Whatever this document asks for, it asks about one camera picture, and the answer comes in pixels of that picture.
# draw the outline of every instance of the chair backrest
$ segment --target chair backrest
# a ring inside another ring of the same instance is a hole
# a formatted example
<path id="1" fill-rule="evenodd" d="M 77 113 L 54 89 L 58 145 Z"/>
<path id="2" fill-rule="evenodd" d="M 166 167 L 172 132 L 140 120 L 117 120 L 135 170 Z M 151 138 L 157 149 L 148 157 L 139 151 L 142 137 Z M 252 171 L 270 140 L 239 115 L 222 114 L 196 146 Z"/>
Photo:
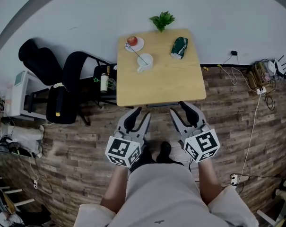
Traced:
<path id="1" fill-rule="evenodd" d="M 20 47 L 19 59 L 45 85 L 51 86 L 62 81 L 63 70 L 52 51 L 48 48 L 38 49 L 33 39 Z"/>

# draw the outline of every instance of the white cup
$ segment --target white cup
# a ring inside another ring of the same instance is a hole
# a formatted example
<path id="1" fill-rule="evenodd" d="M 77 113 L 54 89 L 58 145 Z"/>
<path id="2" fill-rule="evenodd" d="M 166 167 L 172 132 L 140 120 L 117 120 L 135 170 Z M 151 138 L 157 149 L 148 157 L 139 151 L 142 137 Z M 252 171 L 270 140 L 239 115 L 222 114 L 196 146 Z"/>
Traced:
<path id="1" fill-rule="evenodd" d="M 138 57 L 138 64 L 139 64 L 138 73 L 141 73 L 145 70 L 151 70 L 153 67 L 152 56 L 150 54 L 141 54 L 140 57 Z"/>

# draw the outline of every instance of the black shoe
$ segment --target black shoe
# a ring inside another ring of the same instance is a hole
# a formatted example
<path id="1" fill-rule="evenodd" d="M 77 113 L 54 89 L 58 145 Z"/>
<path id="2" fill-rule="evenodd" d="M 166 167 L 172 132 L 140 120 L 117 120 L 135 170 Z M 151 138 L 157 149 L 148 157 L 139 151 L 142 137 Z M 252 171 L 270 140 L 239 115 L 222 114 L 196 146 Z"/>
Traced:
<path id="1" fill-rule="evenodd" d="M 283 179 L 279 185 L 279 189 L 280 190 L 283 190 L 283 191 L 286 191 L 286 187 L 284 187 L 284 183 L 285 183 L 285 179 Z"/>
<path id="2" fill-rule="evenodd" d="M 45 213 L 46 215 L 51 215 L 49 210 L 45 207 L 45 205 L 41 204 L 42 212 Z"/>
<path id="3" fill-rule="evenodd" d="M 169 157 L 170 153 L 171 153 L 171 145 L 167 141 L 164 141 L 161 144 L 161 151 L 160 151 L 160 154 L 158 155 L 158 157 L 159 156 Z"/>
<path id="4" fill-rule="evenodd" d="M 272 199 L 275 199 L 276 198 L 276 193 L 275 191 L 277 190 L 278 188 L 274 189 L 273 193 L 272 193 Z"/>

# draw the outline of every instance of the cable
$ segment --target cable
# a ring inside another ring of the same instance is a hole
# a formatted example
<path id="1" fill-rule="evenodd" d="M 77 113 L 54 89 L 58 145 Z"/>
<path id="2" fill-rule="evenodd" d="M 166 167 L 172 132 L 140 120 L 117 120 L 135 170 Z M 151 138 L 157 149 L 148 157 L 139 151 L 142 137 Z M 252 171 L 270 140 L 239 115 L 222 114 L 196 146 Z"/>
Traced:
<path id="1" fill-rule="evenodd" d="M 14 126 L 16 126 L 15 122 L 11 119 L 11 117 L 9 117 L 6 112 L 3 111 L 3 113 L 6 114 L 6 116 L 9 118 L 9 120 L 13 122 Z"/>
<path id="2" fill-rule="evenodd" d="M 189 167 L 188 167 L 188 169 L 189 169 L 189 171 L 191 172 L 191 163 L 193 162 L 193 159 L 191 158 L 191 160 L 189 161 Z"/>
<path id="3" fill-rule="evenodd" d="M 235 83 L 234 83 L 234 82 L 232 81 L 232 79 L 231 79 L 230 74 L 229 74 L 227 71 L 225 71 L 224 68 L 223 68 L 221 65 L 217 65 L 217 66 L 220 67 L 225 73 L 228 74 L 228 76 L 229 76 L 229 78 L 230 78 L 230 81 L 231 81 L 231 83 L 232 83 L 233 85 L 236 85 L 236 84 L 237 84 L 237 77 L 234 75 L 233 69 L 239 71 L 239 72 L 241 73 L 243 79 L 245 80 L 245 82 L 246 82 L 248 88 L 249 88 L 251 91 L 257 93 L 256 91 L 254 91 L 254 90 L 249 86 L 249 84 L 248 84 L 246 78 L 244 77 L 243 73 L 242 73 L 240 70 L 238 70 L 238 69 L 236 69 L 236 68 L 234 68 L 234 67 L 231 67 L 232 74 L 233 74 L 233 76 L 235 77 Z"/>
<path id="4" fill-rule="evenodd" d="M 256 120 L 256 113 L 257 113 L 258 105 L 260 104 L 260 98 L 261 98 L 261 93 L 260 93 L 260 97 L 259 97 L 259 99 L 258 99 L 258 103 L 257 103 L 256 110 L 255 110 L 254 121 L 253 121 L 253 127 L 252 127 L 252 131 L 251 131 L 250 139 L 249 139 L 249 145 L 248 145 L 248 151 L 247 151 L 246 159 L 245 159 L 245 162 L 244 162 L 244 164 L 243 164 L 243 170 L 245 169 L 246 161 L 247 161 L 248 154 L 249 154 L 251 139 L 252 139 L 253 130 L 254 130 L 254 125 L 255 125 L 255 120 Z"/>
<path id="5" fill-rule="evenodd" d="M 245 82 L 246 82 L 246 84 L 247 84 L 247 86 L 248 86 L 248 88 L 251 90 L 251 91 L 253 91 L 253 92 L 255 92 L 255 93 L 257 93 L 256 91 L 254 91 L 250 86 L 249 86 L 249 84 L 248 84 L 248 82 L 247 82 L 247 80 L 246 80 L 246 78 L 243 76 L 243 73 L 240 71 L 240 70 L 238 70 L 238 69 L 236 69 L 236 68 L 234 68 L 234 67 L 231 67 L 231 72 L 232 72 L 232 75 L 235 77 L 235 82 L 233 82 L 232 81 L 232 79 L 231 79 L 231 75 L 227 72 L 227 71 L 225 71 L 224 70 L 224 68 L 222 67 L 228 60 L 230 60 L 231 59 L 231 57 L 232 57 L 232 55 L 230 55 L 230 57 L 227 59 L 227 60 L 225 60 L 225 62 L 223 63 L 223 64 L 221 64 L 221 65 L 217 65 L 218 67 L 220 67 L 225 73 L 227 73 L 228 74 L 228 76 L 229 76 L 229 78 L 230 78 L 230 81 L 231 81 L 231 83 L 233 84 L 233 85 L 236 85 L 237 84 L 237 77 L 234 75 L 234 72 L 233 72 L 233 69 L 234 70 L 237 70 L 237 71 L 239 71 L 240 73 L 241 73 L 241 75 L 242 75 L 242 77 L 243 77 L 243 79 L 245 80 Z"/>
<path id="6" fill-rule="evenodd" d="M 30 168 L 31 168 L 31 170 L 33 171 L 33 173 L 34 173 L 34 174 L 36 175 L 36 177 L 38 178 L 38 179 L 35 179 L 35 181 L 38 181 L 38 180 L 39 180 L 39 176 L 34 172 L 32 166 L 31 166 L 31 157 L 29 158 L 29 165 L 30 165 Z"/>
<path id="7" fill-rule="evenodd" d="M 242 184 L 242 185 L 243 185 L 243 188 L 244 188 L 244 186 L 245 186 L 244 183 L 239 183 L 239 184 L 237 184 L 236 186 L 239 186 L 240 184 Z"/>
<path id="8" fill-rule="evenodd" d="M 282 175 L 280 175 L 280 174 L 269 175 L 269 176 L 257 176 L 257 175 L 246 175 L 246 174 L 240 174 L 240 173 L 232 173 L 232 174 L 230 174 L 230 179 L 233 179 L 232 178 L 233 175 L 247 176 L 248 177 L 247 181 L 249 181 L 251 179 L 251 177 L 259 177 L 259 178 L 275 177 L 275 178 L 280 178 L 280 179 L 283 178 Z"/>
<path id="9" fill-rule="evenodd" d="M 37 159 L 36 159 L 36 158 L 35 158 L 35 164 L 36 164 L 36 166 L 37 166 L 38 174 L 45 178 L 45 180 L 47 181 L 47 183 L 48 183 L 48 185 L 49 185 L 49 187 L 50 187 L 50 189 L 51 189 L 51 192 L 47 192 L 47 191 L 45 191 L 45 190 L 43 190 L 43 189 L 41 189 L 41 191 L 43 191 L 43 192 L 45 192 L 45 193 L 47 193 L 47 194 L 53 194 L 52 185 L 51 185 L 50 182 L 48 181 L 47 177 L 46 177 L 45 175 L 43 175 L 43 174 L 40 173 L 39 166 L 38 166 L 38 163 L 37 163 Z"/>
<path id="10" fill-rule="evenodd" d="M 230 55 L 230 57 L 227 60 L 225 60 L 225 62 L 222 65 L 224 65 L 228 60 L 230 60 L 231 57 L 232 57 L 232 55 Z"/>
<path id="11" fill-rule="evenodd" d="M 31 178 L 31 175 L 30 175 L 28 169 L 24 166 L 23 161 L 21 160 L 21 157 L 20 157 L 20 156 L 19 156 L 19 159 L 20 159 L 20 161 L 21 161 L 21 163 L 22 163 L 23 168 L 25 168 L 25 170 L 27 171 L 29 177 Z M 38 192 L 39 192 L 39 194 L 40 194 L 40 196 L 41 196 L 41 199 L 42 199 L 44 205 L 47 206 L 47 204 L 45 203 L 45 200 L 44 200 L 44 198 L 43 198 L 41 192 L 40 192 L 40 191 L 38 191 Z M 59 219 L 60 222 L 62 223 L 62 226 L 65 226 L 64 223 L 63 223 L 63 221 L 62 221 L 62 219 L 60 218 L 60 216 L 59 216 L 56 212 L 54 212 L 53 210 L 51 210 L 51 209 L 49 209 L 49 208 L 47 208 L 47 209 L 50 210 L 52 213 L 54 213 L 54 214 L 58 217 L 58 219 Z"/>
<path id="12" fill-rule="evenodd" d="M 248 179 L 247 179 L 247 181 L 249 181 L 250 179 L 251 179 L 251 177 L 259 177 L 259 178 L 268 178 L 268 177 L 275 177 L 275 178 L 280 178 L 280 179 L 282 179 L 283 177 L 280 175 L 280 174 L 277 174 L 277 175 L 275 175 L 275 176 L 273 176 L 273 175 L 270 175 L 270 176 L 257 176 L 257 175 L 246 175 L 246 174 L 240 174 L 240 173 L 232 173 L 232 174 L 230 174 L 230 179 L 232 180 L 232 179 L 234 179 L 232 176 L 233 175 L 240 175 L 241 177 L 242 176 L 247 176 L 248 177 Z M 240 184 L 242 184 L 243 185 L 243 187 L 242 187 L 242 189 L 241 189 L 241 191 L 238 193 L 238 195 L 240 195 L 242 192 L 243 192 L 243 188 L 244 188 L 244 186 L 245 186 L 245 184 L 244 184 L 244 182 L 242 182 L 242 183 L 238 183 L 238 184 L 230 184 L 230 185 L 233 185 L 233 186 L 235 186 L 235 187 L 237 187 L 237 186 L 239 186 Z"/>
<path id="13" fill-rule="evenodd" d="M 274 82 L 275 82 L 274 83 L 274 88 L 270 92 L 265 93 L 265 103 L 266 103 L 268 109 L 271 110 L 271 111 L 274 111 L 275 105 L 276 105 L 275 101 L 273 100 L 273 97 L 269 96 L 269 94 L 276 89 L 277 82 L 276 82 L 276 78 L 275 77 L 274 77 Z"/>

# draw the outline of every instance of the wooden table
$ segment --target wooden table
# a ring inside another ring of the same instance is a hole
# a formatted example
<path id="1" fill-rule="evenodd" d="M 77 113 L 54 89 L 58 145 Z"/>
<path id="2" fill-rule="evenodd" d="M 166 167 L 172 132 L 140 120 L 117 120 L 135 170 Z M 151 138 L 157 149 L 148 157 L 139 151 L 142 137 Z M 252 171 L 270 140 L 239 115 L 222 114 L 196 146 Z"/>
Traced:
<path id="1" fill-rule="evenodd" d="M 145 41 L 138 54 L 153 56 L 153 69 L 137 72 L 137 55 L 125 49 L 128 36 L 118 42 L 117 104 L 118 106 L 160 104 L 201 100 L 206 91 L 198 55 L 188 29 L 169 29 L 135 34 Z M 171 57 L 171 48 L 178 37 L 188 38 L 188 47 L 181 60 Z"/>

